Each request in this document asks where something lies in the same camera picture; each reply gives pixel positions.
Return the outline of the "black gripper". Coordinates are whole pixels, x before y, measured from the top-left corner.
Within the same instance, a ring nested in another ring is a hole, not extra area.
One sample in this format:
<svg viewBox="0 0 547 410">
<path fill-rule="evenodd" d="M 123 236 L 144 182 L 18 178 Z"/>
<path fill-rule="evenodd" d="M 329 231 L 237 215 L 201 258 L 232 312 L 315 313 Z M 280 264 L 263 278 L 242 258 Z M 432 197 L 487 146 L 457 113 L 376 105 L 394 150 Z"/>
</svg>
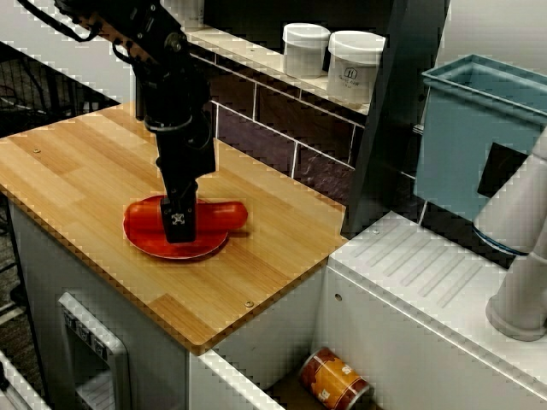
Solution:
<svg viewBox="0 0 547 410">
<path fill-rule="evenodd" d="M 156 135 L 159 167 L 168 188 L 160 201 L 163 230 L 169 243 L 191 243 L 197 236 L 197 182 L 216 169 L 210 113 L 193 113 L 184 125 L 167 126 L 147 117 Z"/>
</svg>

